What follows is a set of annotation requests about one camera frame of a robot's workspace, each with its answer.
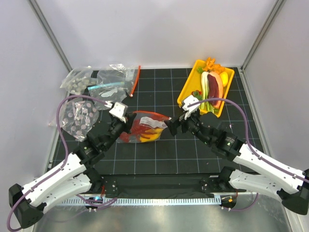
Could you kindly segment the orange toy pumpkin slice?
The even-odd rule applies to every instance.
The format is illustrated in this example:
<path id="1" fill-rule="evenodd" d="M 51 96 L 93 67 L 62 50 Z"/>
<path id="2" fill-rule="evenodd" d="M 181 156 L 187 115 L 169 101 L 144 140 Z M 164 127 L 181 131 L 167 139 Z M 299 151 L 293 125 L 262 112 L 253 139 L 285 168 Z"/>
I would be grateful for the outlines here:
<path id="1" fill-rule="evenodd" d="M 163 130 L 164 129 L 162 128 L 149 129 L 149 130 L 146 130 L 144 134 L 149 139 L 157 139 L 160 137 Z"/>

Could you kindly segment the red toy lobster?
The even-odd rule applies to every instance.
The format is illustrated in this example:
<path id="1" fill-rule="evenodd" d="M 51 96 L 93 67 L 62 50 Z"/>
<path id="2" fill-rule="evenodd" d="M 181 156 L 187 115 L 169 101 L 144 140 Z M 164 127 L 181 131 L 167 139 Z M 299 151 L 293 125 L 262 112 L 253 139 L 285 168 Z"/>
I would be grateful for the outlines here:
<path id="1" fill-rule="evenodd" d="M 131 128 L 131 133 L 126 132 L 121 133 L 120 137 L 117 139 L 119 143 L 141 143 L 140 137 L 146 137 L 144 134 L 146 130 L 152 129 L 147 124 L 141 124 L 139 119 L 134 120 Z"/>

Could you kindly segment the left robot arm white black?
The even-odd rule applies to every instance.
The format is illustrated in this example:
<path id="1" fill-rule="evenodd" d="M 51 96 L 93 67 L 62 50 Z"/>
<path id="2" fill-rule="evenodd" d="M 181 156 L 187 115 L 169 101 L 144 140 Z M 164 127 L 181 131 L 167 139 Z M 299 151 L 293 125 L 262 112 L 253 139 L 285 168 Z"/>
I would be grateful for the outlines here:
<path id="1" fill-rule="evenodd" d="M 15 215 L 21 229 L 36 224 L 58 203 L 85 192 L 98 193 L 104 185 L 95 164 L 104 157 L 120 135 L 130 133 L 136 113 L 126 113 L 125 121 L 111 116 L 106 133 L 89 132 L 86 139 L 65 159 L 41 177 L 9 188 L 9 215 Z"/>

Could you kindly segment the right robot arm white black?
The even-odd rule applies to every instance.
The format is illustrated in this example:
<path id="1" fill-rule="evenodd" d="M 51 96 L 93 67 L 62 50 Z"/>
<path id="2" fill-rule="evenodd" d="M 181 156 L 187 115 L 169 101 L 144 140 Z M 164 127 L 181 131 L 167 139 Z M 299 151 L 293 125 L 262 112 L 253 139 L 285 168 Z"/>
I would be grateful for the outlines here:
<path id="1" fill-rule="evenodd" d="M 306 215 L 309 212 L 309 172 L 284 165 L 233 134 L 216 116 L 191 114 L 189 118 L 179 116 L 165 121 L 172 135 L 178 128 L 189 132 L 207 145 L 216 156 L 246 166 L 254 174 L 233 167 L 224 167 L 217 178 L 204 185 L 213 190 L 254 191 L 279 201 L 288 210 Z"/>

